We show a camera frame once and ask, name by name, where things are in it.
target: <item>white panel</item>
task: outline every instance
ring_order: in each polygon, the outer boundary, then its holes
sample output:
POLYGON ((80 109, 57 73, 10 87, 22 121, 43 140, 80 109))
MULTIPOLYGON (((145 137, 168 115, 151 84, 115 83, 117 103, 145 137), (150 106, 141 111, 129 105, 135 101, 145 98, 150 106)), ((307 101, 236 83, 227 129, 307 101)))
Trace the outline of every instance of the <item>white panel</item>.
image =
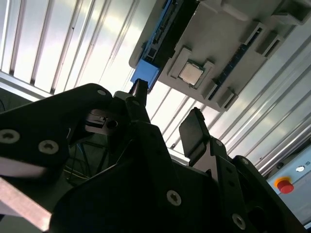
POLYGON ((72 36, 69 42, 64 62, 60 64, 61 67, 59 71, 58 81, 56 83, 55 94, 61 93, 65 90, 65 86, 69 78, 71 67, 76 57, 80 41, 83 39, 84 30, 86 24, 88 23, 88 15, 90 14, 93 2, 93 0, 83 0, 77 17, 77 21, 74 25, 74 29, 69 29, 72 32, 72 36))
POLYGON ((223 138, 222 142, 230 149, 237 141, 245 136, 247 131, 256 124, 266 111, 278 104, 284 93, 288 93, 294 86, 293 82, 305 71, 311 63, 311 44, 306 46, 299 56, 282 72, 267 91, 243 115, 240 121, 223 138))
POLYGON ((281 143, 285 136, 291 132, 293 125, 298 125, 301 121, 305 121, 305 117, 310 115, 311 98, 303 102, 293 113, 291 113, 280 125, 270 132, 262 142, 251 151, 247 158, 254 164, 262 159, 263 155, 267 155, 276 146, 277 143, 281 143))
POLYGON ((212 109, 212 108, 206 106, 204 108, 204 110, 202 111, 202 114, 203 114, 204 119, 205 119, 205 124, 209 128, 210 124, 218 116, 219 112, 216 111, 215 109, 212 109))
POLYGON ((126 78, 132 71, 128 64, 129 59, 155 2, 156 0, 141 0, 138 4, 138 1, 135 1, 131 7, 99 82, 111 94, 122 89, 127 81, 126 78))
POLYGON ((193 108, 194 103, 195 103, 195 100, 192 98, 189 98, 185 102, 184 106, 180 109, 180 111, 176 113, 171 123, 168 125, 167 129, 163 132, 164 141, 167 141, 171 137, 173 132, 179 127, 181 122, 184 120, 185 116, 193 108))
MULTIPOLYGON (((310 86, 311 86, 311 74, 308 73, 303 80, 301 80, 293 89, 282 99, 282 101, 275 106, 275 108, 254 128, 254 130, 241 142, 239 146, 236 147, 231 153, 230 156, 235 156, 237 154, 247 155, 248 152, 257 144, 259 140, 265 138, 267 133, 275 125, 278 125, 278 122, 283 118, 287 117, 288 114, 291 114, 292 108, 297 105, 297 103, 307 94, 310 95, 310 86)), ((305 101, 303 104, 303 111, 305 115, 310 112, 311 101, 305 101)), ((294 125, 289 125, 291 129, 293 126, 297 125, 301 118, 299 115, 303 115, 301 112, 297 112, 297 122, 294 122, 294 125)), ((274 144, 279 141, 287 132, 288 128, 278 128, 279 131, 278 137, 274 138, 274 144)))
POLYGON ((91 16, 87 22, 86 30, 83 35, 82 42, 79 46, 79 50, 77 52, 77 55, 74 60, 74 64, 71 68, 70 75, 68 77, 68 81, 65 87, 65 91, 68 91, 76 86, 77 79, 79 77, 80 71, 83 68, 83 64, 85 59, 87 59, 87 51, 89 48, 93 47, 93 44, 91 43, 93 34, 96 29, 96 25, 98 24, 98 21, 100 20, 100 16, 102 13, 102 10, 104 11, 103 7, 105 8, 108 6, 108 3, 104 5, 106 1, 105 0, 97 0, 95 1, 92 9, 91 16))
POLYGON ((251 82, 240 93, 238 99, 232 107, 225 112, 217 123, 210 129, 210 133, 217 138, 222 139, 226 130, 237 121, 243 111, 249 104, 262 94, 262 90, 269 81, 282 70, 285 63, 290 60, 291 56, 304 43, 311 34, 311 20, 303 26, 297 27, 284 41, 281 47, 274 55, 265 63, 260 71, 253 77, 251 82))
POLYGON ((112 0, 110 3, 79 85, 99 82, 132 2, 132 0, 112 0))
POLYGON ((42 53, 35 74, 35 86, 50 92, 76 0, 54 0, 42 53))
POLYGON ((159 110, 152 118, 151 123, 157 125, 161 132, 163 132, 170 123, 172 117, 176 114, 176 111, 182 107, 184 98, 185 95, 183 93, 171 89, 159 110))
POLYGON ((0 68, 3 57, 4 41, 9 17, 9 0, 0 1, 0 68))
POLYGON ((147 97, 146 110, 150 120, 154 117, 162 102, 165 100, 170 88, 163 83, 156 82, 151 93, 147 97))
POLYGON ((10 0, 8 23, 3 50, 3 59, 1 64, 1 70, 5 73, 10 72, 20 7, 21 7, 20 0, 10 0))
POLYGON ((27 0, 17 50, 14 77, 30 82, 43 28, 48 0, 27 0))

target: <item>bolt head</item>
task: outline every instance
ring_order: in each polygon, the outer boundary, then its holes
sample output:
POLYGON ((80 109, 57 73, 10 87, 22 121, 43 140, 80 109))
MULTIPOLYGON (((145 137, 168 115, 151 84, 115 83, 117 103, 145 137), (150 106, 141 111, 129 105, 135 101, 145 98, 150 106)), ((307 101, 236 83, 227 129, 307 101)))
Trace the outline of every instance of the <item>bolt head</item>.
POLYGON ((180 195, 174 191, 174 190, 169 190, 166 193, 166 198, 169 201, 170 204, 174 206, 180 206, 181 205, 181 197, 180 195))
POLYGON ((0 143, 13 144, 20 139, 17 131, 11 129, 0 130, 0 143))
POLYGON ((238 228, 240 228, 241 230, 245 230, 246 224, 245 224, 244 219, 240 215, 233 214, 232 220, 233 220, 234 224, 238 226, 238 228))
POLYGON ((58 152, 58 144, 52 140, 44 140, 39 143, 38 149, 44 154, 55 154, 58 152))

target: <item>cable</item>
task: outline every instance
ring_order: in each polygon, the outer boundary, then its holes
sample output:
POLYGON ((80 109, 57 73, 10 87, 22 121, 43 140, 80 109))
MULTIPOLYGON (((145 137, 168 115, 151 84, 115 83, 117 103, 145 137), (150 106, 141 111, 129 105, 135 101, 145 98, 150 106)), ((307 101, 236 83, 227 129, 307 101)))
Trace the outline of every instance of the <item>cable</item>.
MULTIPOLYGON (((69 167, 69 166, 67 166, 67 165, 65 165, 65 167, 66 167, 66 168, 68 168, 69 170, 72 170, 72 168, 71 168, 71 167, 69 167)), ((85 174, 83 174, 83 173, 81 173, 81 172, 79 172, 79 171, 77 171, 77 170, 73 170, 73 172, 78 173, 78 174, 80 174, 80 175, 84 176, 85 178, 88 178, 88 179, 89 179, 89 177, 88 177, 88 176, 86 176, 85 174)))
POLYGON ((103 165, 104 165, 104 161, 105 161, 107 155, 108 155, 108 150, 105 149, 104 152, 103 152, 102 159, 101 159, 101 161, 99 162, 99 165, 98 165, 98 167, 97 167, 96 174, 98 174, 98 173, 100 173, 100 172, 102 171, 102 168, 103 168, 103 165))
POLYGON ((86 162, 86 167, 88 169, 88 174, 89 174, 90 177, 92 177, 91 167, 90 167, 90 165, 88 163, 88 159, 87 159, 87 156, 86 156, 86 151, 84 149, 84 146, 83 146, 83 144, 77 144, 77 145, 78 145, 78 148, 80 149, 80 151, 81 151, 81 153, 82 153, 82 155, 84 157, 84 160, 86 162))
POLYGON ((82 170, 82 174, 83 174, 84 176, 86 176, 86 172, 85 172, 84 166, 83 166, 83 164, 82 164, 82 163, 85 163, 85 161, 84 161, 84 160, 81 160, 81 159, 78 159, 78 158, 75 158, 75 160, 79 162, 80 167, 81 167, 81 170, 82 170))
POLYGON ((2 101, 2 100, 0 100, 0 102, 1 102, 1 105, 2 105, 2 107, 3 107, 3 111, 5 112, 6 110, 5 110, 4 103, 3 103, 3 101, 2 101))
POLYGON ((70 171, 67 171, 67 170, 65 170, 65 169, 64 169, 64 172, 70 173, 70 175, 74 175, 74 176, 79 177, 79 178, 81 178, 81 179, 83 179, 83 180, 88 180, 88 178, 85 178, 85 177, 79 176, 79 175, 74 174, 74 173, 72 173, 72 172, 70 172, 70 171))
POLYGON ((71 174, 69 175, 68 180, 71 179, 71 175, 73 173, 73 168, 74 168, 74 162, 76 162, 76 156, 77 156, 77 144, 76 144, 76 149, 74 151, 73 162, 72 162, 72 165, 71 165, 71 174))

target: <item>black metal bracket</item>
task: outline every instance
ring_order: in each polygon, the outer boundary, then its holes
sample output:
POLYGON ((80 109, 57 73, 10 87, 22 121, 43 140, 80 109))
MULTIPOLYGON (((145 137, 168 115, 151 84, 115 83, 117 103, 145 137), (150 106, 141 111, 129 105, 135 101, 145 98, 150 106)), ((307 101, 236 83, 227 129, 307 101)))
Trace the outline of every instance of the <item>black metal bracket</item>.
POLYGON ((219 215, 228 231, 305 232, 250 161, 228 157, 224 144, 210 136, 199 109, 191 110, 179 131, 189 165, 209 174, 217 184, 219 215))

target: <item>screw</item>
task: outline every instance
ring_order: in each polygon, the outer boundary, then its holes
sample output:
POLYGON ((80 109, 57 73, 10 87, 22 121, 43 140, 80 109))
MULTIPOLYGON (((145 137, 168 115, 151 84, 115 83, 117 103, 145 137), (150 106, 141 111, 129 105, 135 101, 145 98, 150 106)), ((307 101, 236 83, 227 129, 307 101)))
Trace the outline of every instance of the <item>screw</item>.
POLYGON ((174 206, 180 206, 180 204, 181 204, 181 197, 174 190, 169 190, 166 193, 166 198, 170 202, 170 204, 172 204, 174 206))
POLYGON ((20 135, 15 130, 5 129, 0 130, 0 143, 12 144, 16 143, 20 138, 20 135))
POLYGON ((217 143, 217 145, 218 145, 218 146, 220 146, 220 147, 222 147, 222 146, 223 146, 222 142, 221 142, 221 141, 219 141, 219 140, 216 140, 216 143, 217 143))
POLYGON ((139 102, 137 100, 133 100, 132 102, 133 102, 133 104, 136 104, 139 106, 139 102))
POLYGON ((103 90, 98 90, 97 93, 100 94, 100 95, 102 95, 102 96, 105 96, 105 95, 106 95, 106 93, 105 93, 103 90))
POLYGON ((242 162, 248 165, 248 161, 246 159, 242 158, 242 162))
POLYGON ((240 228, 241 230, 245 230, 246 224, 244 222, 244 219, 240 215, 233 214, 232 220, 233 220, 234 224, 238 226, 238 228, 240 228))
POLYGON ((55 154, 58 152, 58 144, 52 140, 44 140, 39 143, 38 149, 44 154, 55 154))

